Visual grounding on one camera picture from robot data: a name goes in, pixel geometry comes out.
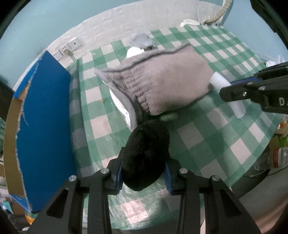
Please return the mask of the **black soft sponge ball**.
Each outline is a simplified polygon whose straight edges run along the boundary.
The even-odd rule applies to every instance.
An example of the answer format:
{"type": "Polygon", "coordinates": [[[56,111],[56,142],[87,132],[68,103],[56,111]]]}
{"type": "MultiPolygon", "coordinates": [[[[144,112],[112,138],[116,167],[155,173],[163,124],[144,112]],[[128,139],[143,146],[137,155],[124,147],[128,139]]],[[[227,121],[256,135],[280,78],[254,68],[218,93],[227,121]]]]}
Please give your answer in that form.
{"type": "Polygon", "coordinates": [[[164,172],[169,158],[169,131],[158,120],[136,127],[128,138],[122,156],[123,182],[133,191],[153,184],[164,172]]]}

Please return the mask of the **plastic water bottle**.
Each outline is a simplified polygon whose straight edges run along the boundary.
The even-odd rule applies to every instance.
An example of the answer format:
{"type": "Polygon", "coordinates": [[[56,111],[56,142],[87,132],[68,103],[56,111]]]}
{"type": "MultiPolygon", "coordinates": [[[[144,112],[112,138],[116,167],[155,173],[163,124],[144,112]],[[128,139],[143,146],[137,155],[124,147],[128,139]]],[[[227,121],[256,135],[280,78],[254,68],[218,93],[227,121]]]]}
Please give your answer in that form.
{"type": "Polygon", "coordinates": [[[287,147],[262,153],[254,163],[257,171],[285,168],[287,166],[287,147]]]}

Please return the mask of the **green white checkered tablecloth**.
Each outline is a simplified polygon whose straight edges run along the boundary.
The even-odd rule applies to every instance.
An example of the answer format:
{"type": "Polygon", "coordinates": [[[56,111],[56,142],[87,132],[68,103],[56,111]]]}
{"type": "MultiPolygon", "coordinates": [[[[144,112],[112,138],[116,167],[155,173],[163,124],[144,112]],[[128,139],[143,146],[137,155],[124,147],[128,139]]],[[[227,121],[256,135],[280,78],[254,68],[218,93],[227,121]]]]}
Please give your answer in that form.
{"type": "MultiPolygon", "coordinates": [[[[213,71],[234,81],[264,69],[264,63],[235,35],[223,27],[184,26],[149,32],[159,49],[191,43],[213,71]]],[[[114,105],[108,87],[94,69],[117,66],[126,56],[128,40],[97,47],[67,70],[70,83],[70,126],[77,172],[89,176],[116,158],[130,135],[123,116],[114,105]]],[[[237,118],[213,90],[178,111],[167,123],[170,156],[181,166],[203,177],[218,175],[233,185],[255,163],[278,127],[281,115],[264,113],[249,100],[246,113],[237,118]]],[[[178,217],[178,198],[170,196],[162,178],[135,192],[123,186],[109,196],[114,229],[156,226],[178,217]]]]}

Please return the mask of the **blue cardboard box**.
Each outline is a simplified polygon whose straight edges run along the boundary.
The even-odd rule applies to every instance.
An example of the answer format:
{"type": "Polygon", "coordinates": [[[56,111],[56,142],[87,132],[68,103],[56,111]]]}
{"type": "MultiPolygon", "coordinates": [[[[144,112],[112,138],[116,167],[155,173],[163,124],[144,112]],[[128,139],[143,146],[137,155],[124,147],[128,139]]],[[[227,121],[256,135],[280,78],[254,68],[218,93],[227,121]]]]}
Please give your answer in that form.
{"type": "Polygon", "coordinates": [[[26,211],[43,209],[76,173],[69,119],[69,72],[44,52],[10,103],[3,143],[9,195],[26,211]]]}

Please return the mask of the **white electric kettle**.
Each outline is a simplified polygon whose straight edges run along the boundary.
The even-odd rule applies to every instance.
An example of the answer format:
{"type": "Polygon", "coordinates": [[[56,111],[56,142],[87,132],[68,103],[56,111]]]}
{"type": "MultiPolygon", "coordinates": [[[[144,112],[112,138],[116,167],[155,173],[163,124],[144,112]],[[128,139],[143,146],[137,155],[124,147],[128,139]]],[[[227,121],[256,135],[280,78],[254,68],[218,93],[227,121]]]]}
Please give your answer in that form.
{"type": "Polygon", "coordinates": [[[193,19],[184,19],[181,23],[180,23],[180,27],[184,27],[185,25],[192,25],[192,26],[198,26],[201,25],[198,21],[193,20],[193,19]]]}

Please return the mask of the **grey folded cloth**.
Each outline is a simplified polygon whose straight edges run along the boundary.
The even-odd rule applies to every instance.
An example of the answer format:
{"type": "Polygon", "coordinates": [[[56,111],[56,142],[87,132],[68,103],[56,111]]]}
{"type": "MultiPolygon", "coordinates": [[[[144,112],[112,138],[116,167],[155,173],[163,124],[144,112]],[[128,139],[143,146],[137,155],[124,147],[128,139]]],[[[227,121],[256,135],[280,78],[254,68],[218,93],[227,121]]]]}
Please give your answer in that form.
{"type": "Polygon", "coordinates": [[[152,40],[152,38],[150,38],[145,33],[133,35],[129,41],[129,45],[131,47],[138,47],[138,48],[143,49],[145,51],[157,48],[157,45],[152,40]]]}

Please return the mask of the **white crumpled cloth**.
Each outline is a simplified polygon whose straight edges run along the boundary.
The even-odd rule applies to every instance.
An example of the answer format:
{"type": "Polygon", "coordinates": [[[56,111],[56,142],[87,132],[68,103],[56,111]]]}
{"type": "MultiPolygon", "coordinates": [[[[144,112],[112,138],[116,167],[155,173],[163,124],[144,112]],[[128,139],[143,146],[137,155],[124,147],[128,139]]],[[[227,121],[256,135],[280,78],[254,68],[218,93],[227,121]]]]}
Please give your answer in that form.
{"type": "Polygon", "coordinates": [[[143,54],[144,52],[145,52],[145,50],[141,49],[139,47],[130,47],[127,50],[126,57],[127,58],[131,58],[133,56],[137,56],[137,55],[143,54]]]}

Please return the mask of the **white wall socket strip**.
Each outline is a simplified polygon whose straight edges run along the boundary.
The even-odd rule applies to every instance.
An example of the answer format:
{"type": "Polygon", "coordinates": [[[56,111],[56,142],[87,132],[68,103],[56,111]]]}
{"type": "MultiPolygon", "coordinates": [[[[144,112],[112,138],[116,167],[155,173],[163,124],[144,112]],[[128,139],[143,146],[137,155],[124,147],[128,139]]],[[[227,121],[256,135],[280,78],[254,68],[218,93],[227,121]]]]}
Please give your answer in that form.
{"type": "Polygon", "coordinates": [[[66,55],[69,55],[70,52],[73,52],[75,49],[80,47],[82,43],[77,37],[72,38],[70,41],[68,41],[66,44],[62,45],[58,50],[56,50],[52,56],[56,60],[63,59],[66,55]]]}

